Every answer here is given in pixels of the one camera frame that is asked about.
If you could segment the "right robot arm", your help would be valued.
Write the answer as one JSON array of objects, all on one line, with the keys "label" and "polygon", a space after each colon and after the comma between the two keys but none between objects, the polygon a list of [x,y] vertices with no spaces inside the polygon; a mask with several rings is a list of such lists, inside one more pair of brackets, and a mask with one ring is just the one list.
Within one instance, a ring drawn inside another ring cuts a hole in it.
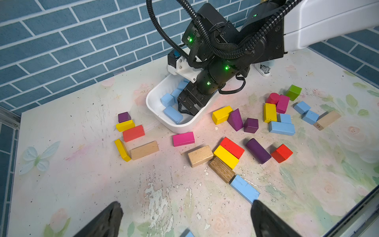
[{"label": "right robot arm", "polygon": [[379,23],[378,1],[267,1],[254,7],[238,30],[211,4],[199,10],[180,5],[191,22],[168,56],[173,74],[190,81],[179,94],[178,109],[195,116],[232,79],[244,81],[250,65],[278,59],[336,36]]}]

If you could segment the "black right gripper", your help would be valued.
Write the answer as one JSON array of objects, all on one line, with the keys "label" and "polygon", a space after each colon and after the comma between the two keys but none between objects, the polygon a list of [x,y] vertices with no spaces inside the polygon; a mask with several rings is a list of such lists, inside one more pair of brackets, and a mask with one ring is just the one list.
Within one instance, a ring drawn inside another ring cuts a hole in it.
[{"label": "black right gripper", "polygon": [[[197,15],[215,46],[236,45],[234,37],[238,34],[237,29],[211,4],[204,4]],[[245,85],[245,78],[250,67],[241,67],[240,60],[227,60],[215,55],[199,33],[195,23],[191,22],[187,27],[182,41],[190,49],[187,58],[174,49],[168,54],[168,66],[172,70],[171,73],[188,74],[186,77],[188,84],[174,97],[180,113],[195,116],[216,92],[234,94],[243,89],[240,87],[231,91],[223,90],[227,81],[233,77],[243,81]]]}]

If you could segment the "light blue block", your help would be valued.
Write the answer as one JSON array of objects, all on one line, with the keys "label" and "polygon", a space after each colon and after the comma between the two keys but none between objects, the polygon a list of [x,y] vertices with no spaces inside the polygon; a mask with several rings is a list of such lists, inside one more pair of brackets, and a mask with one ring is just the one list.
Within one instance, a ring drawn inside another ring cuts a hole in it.
[{"label": "light blue block", "polygon": [[164,114],[169,117],[175,124],[179,124],[183,120],[183,115],[174,109],[172,106],[168,106],[164,109]]}]

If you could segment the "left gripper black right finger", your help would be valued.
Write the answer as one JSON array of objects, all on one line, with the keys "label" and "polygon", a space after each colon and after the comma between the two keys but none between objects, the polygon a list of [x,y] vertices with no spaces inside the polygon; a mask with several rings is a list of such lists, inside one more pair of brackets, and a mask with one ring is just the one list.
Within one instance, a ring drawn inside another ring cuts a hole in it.
[{"label": "left gripper black right finger", "polygon": [[253,201],[251,217],[257,237],[301,237],[259,200]]}]

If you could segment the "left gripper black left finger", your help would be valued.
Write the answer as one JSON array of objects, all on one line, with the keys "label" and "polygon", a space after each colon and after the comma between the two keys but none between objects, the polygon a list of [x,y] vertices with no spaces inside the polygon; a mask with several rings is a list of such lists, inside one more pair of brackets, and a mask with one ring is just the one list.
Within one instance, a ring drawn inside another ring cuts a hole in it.
[{"label": "left gripper black left finger", "polygon": [[74,237],[117,237],[122,217],[121,205],[118,201],[114,201]]}]

